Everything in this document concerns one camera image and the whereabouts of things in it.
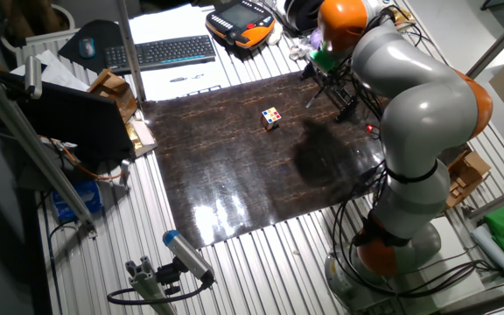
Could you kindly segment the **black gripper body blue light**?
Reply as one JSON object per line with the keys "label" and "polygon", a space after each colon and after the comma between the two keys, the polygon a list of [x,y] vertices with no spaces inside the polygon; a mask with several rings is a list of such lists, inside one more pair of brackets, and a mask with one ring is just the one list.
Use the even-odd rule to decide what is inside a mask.
{"label": "black gripper body blue light", "polygon": [[319,92],[343,91],[347,84],[347,76],[350,74],[350,66],[336,66],[330,70],[317,66],[317,75],[320,79]]}

